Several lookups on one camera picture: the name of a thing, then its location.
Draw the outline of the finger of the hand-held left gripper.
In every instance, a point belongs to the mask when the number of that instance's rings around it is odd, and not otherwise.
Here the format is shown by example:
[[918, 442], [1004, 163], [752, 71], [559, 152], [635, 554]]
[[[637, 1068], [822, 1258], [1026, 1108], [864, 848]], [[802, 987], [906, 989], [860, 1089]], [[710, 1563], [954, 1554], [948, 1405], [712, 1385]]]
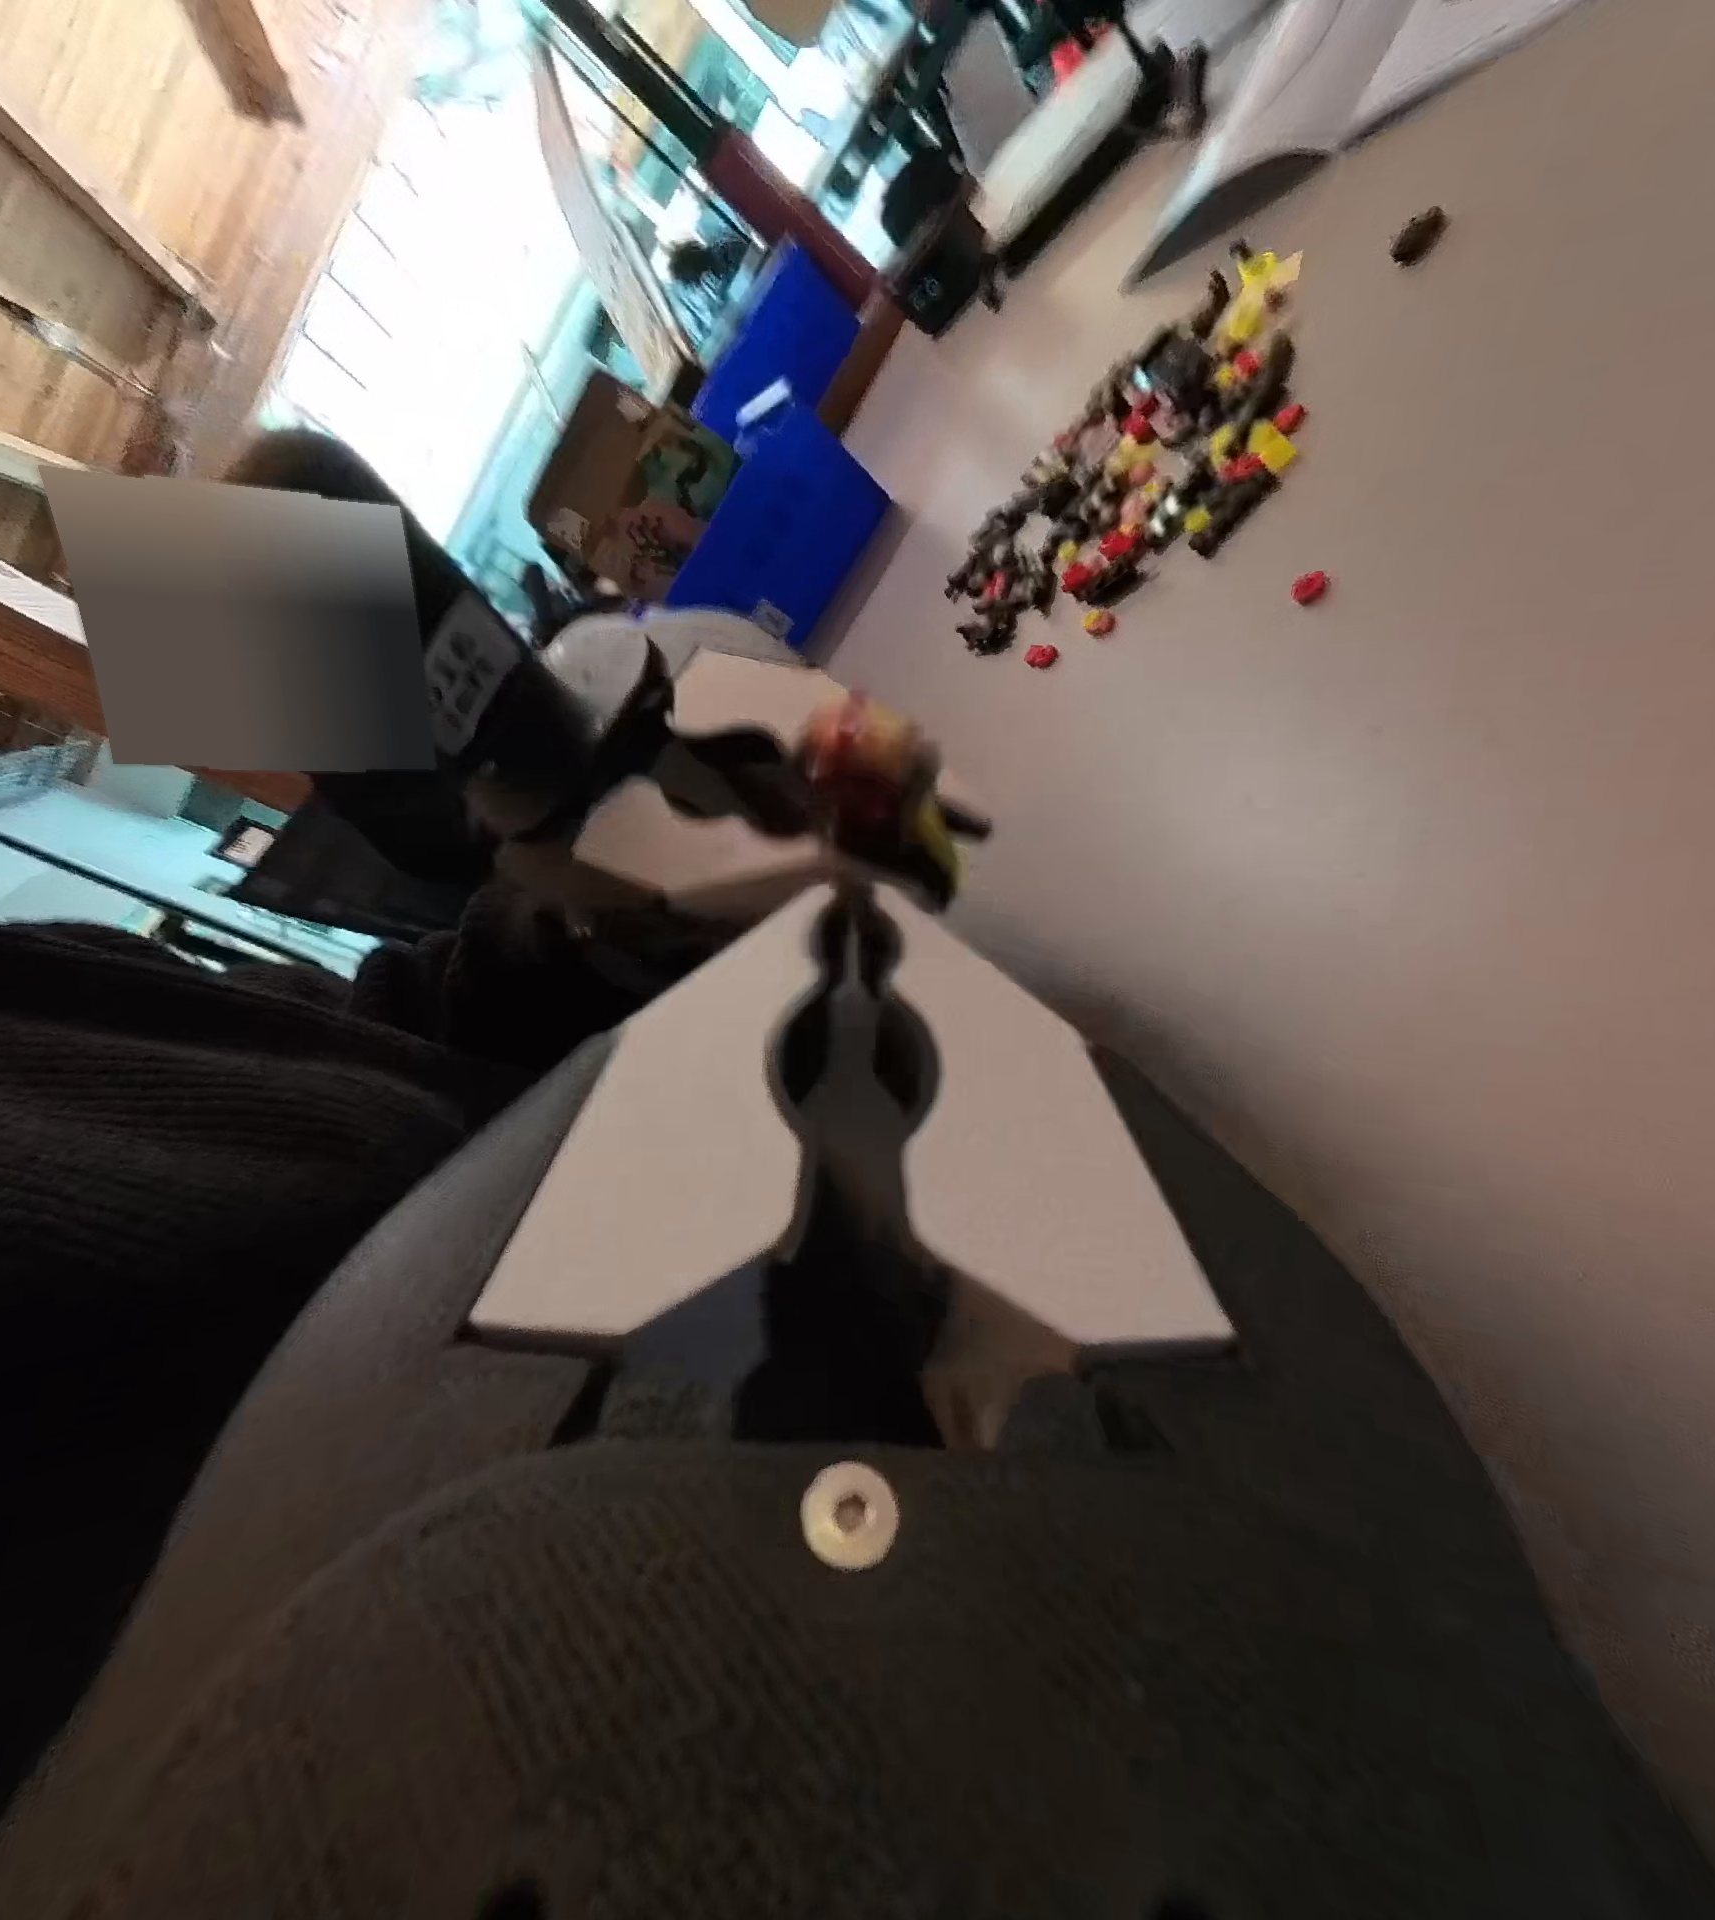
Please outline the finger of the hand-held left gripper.
[[814, 667], [696, 652], [676, 681], [661, 791], [708, 820], [812, 820], [802, 740], [846, 695]]
[[778, 839], [728, 815], [680, 813], [653, 783], [627, 783], [587, 819], [579, 863], [680, 912], [762, 921], [824, 884], [812, 836]]

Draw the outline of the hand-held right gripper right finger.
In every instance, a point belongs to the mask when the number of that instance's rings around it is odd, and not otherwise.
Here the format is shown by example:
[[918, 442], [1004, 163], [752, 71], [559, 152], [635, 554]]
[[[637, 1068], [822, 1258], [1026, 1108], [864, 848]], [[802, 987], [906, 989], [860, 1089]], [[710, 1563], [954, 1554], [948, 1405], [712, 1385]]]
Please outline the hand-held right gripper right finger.
[[858, 992], [858, 1180], [924, 1282], [944, 1446], [996, 1446], [1034, 1380], [1234, 1346], [1070, 1022], [896, 892], [858, 894]]

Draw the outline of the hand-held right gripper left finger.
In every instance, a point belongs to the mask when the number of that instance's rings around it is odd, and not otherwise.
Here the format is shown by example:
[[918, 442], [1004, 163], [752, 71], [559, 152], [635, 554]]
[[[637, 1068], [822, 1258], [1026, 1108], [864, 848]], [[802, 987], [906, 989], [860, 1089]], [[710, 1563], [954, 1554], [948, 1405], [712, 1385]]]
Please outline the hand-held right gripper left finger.
[[790, 1230], [804, 1147], [774, 1077], [818, 992], [814, 884], [627, 1021], [507, 1242], [471, 1333], [607, 1353]]

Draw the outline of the yellow red lego car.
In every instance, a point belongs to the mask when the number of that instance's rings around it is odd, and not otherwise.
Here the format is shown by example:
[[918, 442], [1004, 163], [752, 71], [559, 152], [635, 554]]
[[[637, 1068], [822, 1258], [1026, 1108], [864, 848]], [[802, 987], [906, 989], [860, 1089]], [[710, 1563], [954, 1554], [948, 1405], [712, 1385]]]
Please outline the yellow red lego car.
[[994, 825], [944, 770], [934, 738], [900, 711], [844, 691], [804, 724], [794, 765], [816, 836], [840, 868], [940, 915], [966, 882], [966, 848]]

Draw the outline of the pile of lego pieces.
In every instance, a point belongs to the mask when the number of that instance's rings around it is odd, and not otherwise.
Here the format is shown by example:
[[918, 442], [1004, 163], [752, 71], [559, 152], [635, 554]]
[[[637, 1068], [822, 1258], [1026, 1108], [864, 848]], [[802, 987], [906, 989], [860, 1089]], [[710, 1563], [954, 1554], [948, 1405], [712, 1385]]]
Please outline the pile of lego pieces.
[[966, 652], [1046, 671], [1062, 614], [1094, 639], [1170, 554], [1216, 559], [1302, 449], [1304, 255], [1234, 242], [1206, 298], [1114, 363], [1082, 412], [980, 519], [944, 582]]

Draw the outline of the person's left forearm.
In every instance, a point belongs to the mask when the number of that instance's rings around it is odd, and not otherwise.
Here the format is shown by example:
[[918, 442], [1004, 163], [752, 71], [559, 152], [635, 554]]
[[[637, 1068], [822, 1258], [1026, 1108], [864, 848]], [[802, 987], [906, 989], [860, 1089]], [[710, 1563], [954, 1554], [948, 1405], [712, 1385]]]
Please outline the person's left forearm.
[[539, 1070], [631, 1021], [734, 940], [732, 926], [668, 907], [575, 916], [489, 886], [457, 926], [375, 949], [349, 1009], [419, 1043]]

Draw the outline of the cardboard lego box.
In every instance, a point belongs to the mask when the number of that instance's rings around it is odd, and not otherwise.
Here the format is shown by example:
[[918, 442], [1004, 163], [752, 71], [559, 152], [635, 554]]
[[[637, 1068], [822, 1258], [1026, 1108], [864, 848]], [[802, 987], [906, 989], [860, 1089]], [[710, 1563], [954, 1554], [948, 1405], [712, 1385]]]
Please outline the cardboard lego box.
[[591, 372], [535, 482], [529, 517], [547, 553], [627, 601], [663, 605], [740, 468], [684, 408]]

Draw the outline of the lego instruction booklet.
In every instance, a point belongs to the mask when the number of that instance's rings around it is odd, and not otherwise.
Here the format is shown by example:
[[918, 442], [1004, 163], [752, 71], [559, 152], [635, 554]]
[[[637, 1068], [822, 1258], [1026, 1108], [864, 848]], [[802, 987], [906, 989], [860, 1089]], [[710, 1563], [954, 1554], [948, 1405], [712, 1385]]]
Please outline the lego instruction booklet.
[[1190, 171], [1124, 276], [1136, 290], [1246, 230], [1332, 158], [1504, 58], [1570, 3], [1294, 3], [1206, 113]]

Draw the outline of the blue bin with white tag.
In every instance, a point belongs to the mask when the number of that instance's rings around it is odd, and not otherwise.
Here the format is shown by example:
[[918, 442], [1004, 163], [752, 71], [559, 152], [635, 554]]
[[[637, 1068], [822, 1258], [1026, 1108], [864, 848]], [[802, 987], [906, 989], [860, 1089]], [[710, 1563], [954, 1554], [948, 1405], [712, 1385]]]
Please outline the blue bin with white tag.
[[892, 511], [892, 497], [818, 414], [792, 402], [750, 437], [726, 495], [663, 606], [730, 612], [802, 652]]

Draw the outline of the blue plastic bin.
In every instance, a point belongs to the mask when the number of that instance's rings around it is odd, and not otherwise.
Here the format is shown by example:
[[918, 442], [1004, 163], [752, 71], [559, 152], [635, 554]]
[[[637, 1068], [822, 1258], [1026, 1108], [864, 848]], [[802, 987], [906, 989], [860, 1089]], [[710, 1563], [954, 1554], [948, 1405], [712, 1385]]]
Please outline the blue plastic bin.
[[786, 241], [766, 260], [726, 349], [688, 414], [732, 442], [742, 411], [774, 383], [816, 411], [860, 339], [860, 312], [822, 269]]

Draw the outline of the black device green light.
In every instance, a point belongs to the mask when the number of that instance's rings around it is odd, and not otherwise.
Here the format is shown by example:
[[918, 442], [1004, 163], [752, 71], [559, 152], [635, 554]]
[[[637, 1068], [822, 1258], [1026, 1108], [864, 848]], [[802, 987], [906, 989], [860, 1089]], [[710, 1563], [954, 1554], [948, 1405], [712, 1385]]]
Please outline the black device green light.
[[974, 210], [970, 179], [896, 253], [884, 287], [906, 325], [928, 341], [944, 339], [978, 303], [998, 256]]

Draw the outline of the dark red cushion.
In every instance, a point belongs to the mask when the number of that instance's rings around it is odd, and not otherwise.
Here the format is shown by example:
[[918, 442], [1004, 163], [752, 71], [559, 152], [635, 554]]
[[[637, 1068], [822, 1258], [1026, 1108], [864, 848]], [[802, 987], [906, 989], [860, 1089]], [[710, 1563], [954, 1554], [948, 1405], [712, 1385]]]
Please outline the dark red cushion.
[[876, 266], [742, 128], [722, 123], [698, 158], [726, 207], [770, 244], [794, 242], [852, 308], [874, 295]]

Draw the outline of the person's black sweater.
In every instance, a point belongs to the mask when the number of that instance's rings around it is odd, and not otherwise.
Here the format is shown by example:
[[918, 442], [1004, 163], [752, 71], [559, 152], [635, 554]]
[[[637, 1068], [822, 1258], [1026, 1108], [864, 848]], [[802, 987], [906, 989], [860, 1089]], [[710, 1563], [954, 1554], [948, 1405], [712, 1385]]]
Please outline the person's black sweater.
[[451, 1052], [351, 983], [0, 924], [0, 1817], [293, 1320], [571, 1056]]

